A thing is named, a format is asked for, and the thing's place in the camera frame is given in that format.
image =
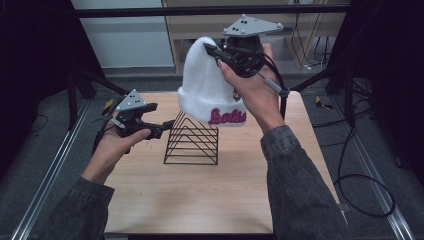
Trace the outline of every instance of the triangular bracket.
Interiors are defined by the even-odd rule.
[[[230,37],[251,37],[263,33],[282,31],[281,23],[273,23],[265,20],[252,18],[243,14],[239,20],[224,29],[223,34]]]

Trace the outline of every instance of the wooden table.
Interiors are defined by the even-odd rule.
[[[142,93],[158,103],[143,120],[162,123],[180,111],[175,92]],[[286,123],[337,200],[299,93],[288,99]],[[143,141],[117,164],[106,185],[116,189],[106,233],[271,233],[262,132],[250,114],[243,127],[219,128],[218,165],[163,164],[169,131]]]

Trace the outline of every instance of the knit hat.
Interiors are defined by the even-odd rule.
[[[246,122],[243,100],[233,98],[214,57],[204,43],[216,46],[209,37],[197,39],[189,49],[184,65],[183,85],[178,89],[181,110],[199,122],[217,126],[240,126]]]

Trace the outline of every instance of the hand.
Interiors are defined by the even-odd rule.
[[[96,151],[81,174],[84,179],[98,184],[106,182],[116,163],[128,149],[147,138],[151,133],[150,129],[143,129],[128,137],[121,138],[112,122],[109,122],[105,129],[106,131],[97,145]]]
[[[264,52],[273,59],[271,44],[263,44]],[[284,119],[279,111],[279,95],[268,87],[258,74],[250,78],[239,77],[226,63],[218,61],[219,68],[225,80],[232,85],[243,98],[249,112],[255,117],[263,133],[284,125]],[[274,72],[264,66],[260,73],[277,82]]]

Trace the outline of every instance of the metal wire frame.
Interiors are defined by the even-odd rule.
[[[215,126],[193,122],[180,111],[170,129],[168,144],[165,151],[164,164],[189,165],[218,165],[218,136],[219,130]],[[204,162],[169,162],[175,158],[209,158],[210,163]]]

